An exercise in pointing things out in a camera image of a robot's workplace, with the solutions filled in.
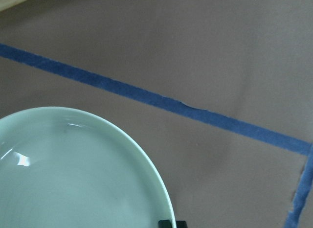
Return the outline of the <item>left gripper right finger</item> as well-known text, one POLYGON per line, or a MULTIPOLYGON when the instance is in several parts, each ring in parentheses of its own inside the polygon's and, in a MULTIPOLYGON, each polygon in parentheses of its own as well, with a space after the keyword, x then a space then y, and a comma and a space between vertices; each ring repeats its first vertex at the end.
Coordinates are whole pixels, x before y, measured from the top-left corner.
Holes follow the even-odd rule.
POLYGON ((184 220, 176 221, 176 228, 187 228, 187 222, 184 220))

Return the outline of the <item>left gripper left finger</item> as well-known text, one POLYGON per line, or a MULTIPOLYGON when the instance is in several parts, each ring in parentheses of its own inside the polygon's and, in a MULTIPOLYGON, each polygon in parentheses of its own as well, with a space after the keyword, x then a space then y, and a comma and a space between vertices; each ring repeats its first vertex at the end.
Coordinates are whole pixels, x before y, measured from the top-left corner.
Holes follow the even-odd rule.
POLYGON ((160 220, 158 221, 158 228, 172 228, 172 223, 170 220, 160 220))

